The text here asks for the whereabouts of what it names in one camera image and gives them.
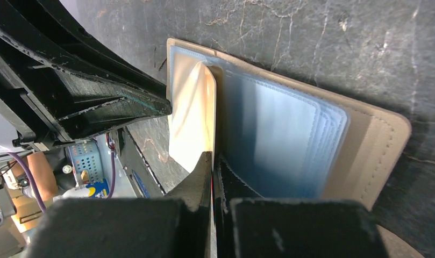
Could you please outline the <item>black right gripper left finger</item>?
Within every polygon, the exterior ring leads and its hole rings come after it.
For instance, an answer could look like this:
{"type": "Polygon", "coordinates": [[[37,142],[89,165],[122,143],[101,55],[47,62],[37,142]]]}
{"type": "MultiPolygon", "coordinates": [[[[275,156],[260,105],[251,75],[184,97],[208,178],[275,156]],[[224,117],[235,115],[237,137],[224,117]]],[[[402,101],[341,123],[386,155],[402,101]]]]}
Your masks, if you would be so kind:
{"type": "Polygon", "coordinates": [[[70,198],[41,217],[26,257],[209,257],[212,154],[163,197],[70,198]]]}

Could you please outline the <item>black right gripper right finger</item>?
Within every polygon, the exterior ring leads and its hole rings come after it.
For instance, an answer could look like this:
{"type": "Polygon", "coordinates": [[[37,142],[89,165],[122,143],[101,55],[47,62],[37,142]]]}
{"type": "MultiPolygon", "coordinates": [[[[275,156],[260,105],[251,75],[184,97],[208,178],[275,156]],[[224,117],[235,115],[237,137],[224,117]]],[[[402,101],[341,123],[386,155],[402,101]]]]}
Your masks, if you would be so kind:
{"type": "Polygon", "coordinates": [[[387,257],[373,215],[344,199],[262,198],[216,160],[218,257],[387,257]]]}

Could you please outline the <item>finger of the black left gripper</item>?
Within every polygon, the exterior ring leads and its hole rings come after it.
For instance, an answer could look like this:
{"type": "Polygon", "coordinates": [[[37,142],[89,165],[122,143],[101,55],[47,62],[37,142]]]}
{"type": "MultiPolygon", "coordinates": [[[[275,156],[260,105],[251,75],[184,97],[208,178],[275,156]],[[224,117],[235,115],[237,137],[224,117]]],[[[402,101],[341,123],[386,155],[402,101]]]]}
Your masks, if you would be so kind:
{"type": "Polygon", "coordinates": [[[60,1],[11,1],[23,18],[69,54],[111,76],[132,83],[136,89],[166,95],[166,86],[94,38],[60,1]]]}
{"type": "Polygon", "coordinates": [[[61,2],[0,1],[0,114],[16,147],[62,147],[171,112],[166,86],[61,2]]]}

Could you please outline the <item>beige leather card holder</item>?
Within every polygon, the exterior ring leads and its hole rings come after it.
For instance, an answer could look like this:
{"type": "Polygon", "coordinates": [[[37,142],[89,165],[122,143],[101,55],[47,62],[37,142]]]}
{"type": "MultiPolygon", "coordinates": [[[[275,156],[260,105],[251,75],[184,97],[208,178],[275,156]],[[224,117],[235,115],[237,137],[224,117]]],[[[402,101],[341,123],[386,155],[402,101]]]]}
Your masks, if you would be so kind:
{"type": "Polygon", "coordinates": [[[169,153],[185,170],[224,158],[212,177],[216,254],[232,195],[348,199],[372,210],[411,136],[403,115],[167,40],[169,153]]]}

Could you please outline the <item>person forearm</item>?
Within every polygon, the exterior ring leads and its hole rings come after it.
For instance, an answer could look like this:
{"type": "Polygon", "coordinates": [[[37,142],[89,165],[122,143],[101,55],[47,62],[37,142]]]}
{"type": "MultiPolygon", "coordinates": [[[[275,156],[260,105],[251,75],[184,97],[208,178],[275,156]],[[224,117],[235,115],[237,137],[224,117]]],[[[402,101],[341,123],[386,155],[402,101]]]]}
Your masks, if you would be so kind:
{"type": "Polygon", "coordinates": [[[43,201],[52,199],[59,191],[53,169],[42,152],[27,157],[28,167],[43,201]]]}

